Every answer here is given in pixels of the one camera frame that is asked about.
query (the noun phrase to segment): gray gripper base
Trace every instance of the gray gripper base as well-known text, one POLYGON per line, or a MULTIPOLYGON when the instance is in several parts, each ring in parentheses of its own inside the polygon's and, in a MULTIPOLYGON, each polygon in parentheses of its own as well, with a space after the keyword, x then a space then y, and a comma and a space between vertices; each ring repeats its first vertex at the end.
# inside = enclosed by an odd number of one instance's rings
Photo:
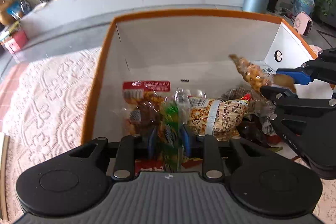
POLYGON ((141 172, 130 182, 115 184, 96 207, 67 218, 25 214, 17 224, 317 224, 314 215, 291 220, 250 213, 229 196, 225 187, 203 181, 198 173, 141 172))

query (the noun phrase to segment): patterned rug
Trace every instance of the patterned rug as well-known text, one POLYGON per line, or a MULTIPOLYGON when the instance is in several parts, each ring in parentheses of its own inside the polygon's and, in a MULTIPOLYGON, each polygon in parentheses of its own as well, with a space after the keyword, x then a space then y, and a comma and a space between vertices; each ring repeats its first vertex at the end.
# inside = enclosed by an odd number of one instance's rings
POLYGON ((23 214, 15 190, 19 175, 80 145, 100 50, 33 62, 21 73, 2 122, 2 131, 10 136, 5 174, 10 222, 23 214))

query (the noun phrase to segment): black plant pot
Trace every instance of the black plant pot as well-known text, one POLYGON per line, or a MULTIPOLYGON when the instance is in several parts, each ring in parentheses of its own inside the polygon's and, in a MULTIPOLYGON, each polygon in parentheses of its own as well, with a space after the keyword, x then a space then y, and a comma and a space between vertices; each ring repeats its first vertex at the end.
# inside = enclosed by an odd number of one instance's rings
POLYGON ((267 5, 267 10, 275 13, 275 6, 278 3, 278 0, 269 0, 268 5, 267 5))

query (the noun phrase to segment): black circular cover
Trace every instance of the black circular cover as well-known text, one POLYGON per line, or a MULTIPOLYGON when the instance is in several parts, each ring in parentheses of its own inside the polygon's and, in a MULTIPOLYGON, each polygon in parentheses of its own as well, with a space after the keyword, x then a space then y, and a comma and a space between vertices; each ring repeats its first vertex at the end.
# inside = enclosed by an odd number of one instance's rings
POLYGON ((90 158, 62 154, 23 172, 16 192, 25 211, 60 217, 93 207, 109 185, 108 177, 90 158))
POLYGON ((230 180, 233 195, 243 205, 272 217, 295 217, 314 210, 322 183, 310 169, 286 159, 250 159, 230 180))

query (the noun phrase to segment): gray tile floor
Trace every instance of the gray tile floor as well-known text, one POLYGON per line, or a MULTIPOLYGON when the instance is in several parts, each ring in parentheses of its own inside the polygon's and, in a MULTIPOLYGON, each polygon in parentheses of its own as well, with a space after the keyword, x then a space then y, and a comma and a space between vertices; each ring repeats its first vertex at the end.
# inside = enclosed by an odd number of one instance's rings
MULTIPOLYGON (((31 39, 24 49, 18 54, 20 61, 32 62, 56 55, 76 52, 83 49, 90 49, 102 45, 104 37, 110 22, 116 15, 132 13, 144 10, 162 10, 162 9, 183 9, 183 8, 206 8, 206 9, 230 9, 238 10, 236 7, 215 6, 215 5, 174 5, 162 7, 147 7, 141 9, 133 9, 120 11, 118 13, 103 14, 84 20, 79 20, 61 28, 52 30, 31 39)), ((330 33, 336 36, 336 31, 327 26, 314 23, 313 28, 308 37, 304 39, 310 45, 316 45, 322 49, 336 47, 336 39, 327 35, 321 35, 318 30, 330 33)), ((0 56, 0 81, 2 81, 9 70, 16 64, 16 61, 9 52, 5 52, 0 56)))

